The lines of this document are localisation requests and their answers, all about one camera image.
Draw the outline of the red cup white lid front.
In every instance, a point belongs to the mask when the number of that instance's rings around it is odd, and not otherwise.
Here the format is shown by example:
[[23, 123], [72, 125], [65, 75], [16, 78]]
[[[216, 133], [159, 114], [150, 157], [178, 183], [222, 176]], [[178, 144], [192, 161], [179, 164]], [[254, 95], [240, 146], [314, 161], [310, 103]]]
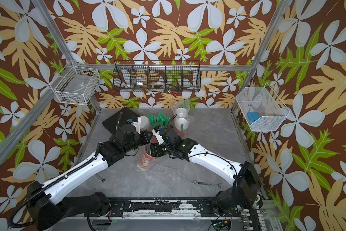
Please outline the red cup white lid front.
[[186, 130], [188, 127], [188, 120], [184, 117], [177, 117], [174, 119], [175, 132], [182, 138], [186, 138]]

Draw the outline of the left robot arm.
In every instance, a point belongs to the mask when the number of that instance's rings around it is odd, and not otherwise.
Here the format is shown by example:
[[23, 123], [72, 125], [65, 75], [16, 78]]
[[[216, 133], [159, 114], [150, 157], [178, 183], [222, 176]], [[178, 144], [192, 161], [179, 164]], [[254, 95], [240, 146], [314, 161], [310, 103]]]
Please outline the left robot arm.
[[102, 192], [73, 198], [68, 197], [68, 194], [92, 176], [123, 159], [129, 151], [149, 144], [153, 135], [153, 132], [147, 130], [137, 132], [132, 124], [117, 128], [115, 136], [98, 143], [96, 151], [75, 167], [44, 183], [32, 183], [26, 200], [9, 217], [8, 226], [24, 228], [34, 225], [37, 230], [43, 231], [66, 217], [81, 213], [107, 213], [109, 200]]

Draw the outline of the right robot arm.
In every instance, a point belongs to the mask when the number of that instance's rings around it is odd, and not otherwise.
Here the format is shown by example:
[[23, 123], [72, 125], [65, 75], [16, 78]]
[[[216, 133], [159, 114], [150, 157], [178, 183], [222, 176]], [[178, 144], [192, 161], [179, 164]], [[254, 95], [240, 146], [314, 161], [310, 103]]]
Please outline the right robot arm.
[[154, 157], [168, 155], [171, 159], [192, 162], [212, 171], [226, 180], [231, 187], [218, 192], [211, 201], [211, 207], [218, 215], [231, 208], [253, 209], [257, 203], [261, 181], [253, 164], [238, 163], [221, 157], [190, 138], [182, 139], [175, 131], [152, 131], [157, 142], [151, 144]]

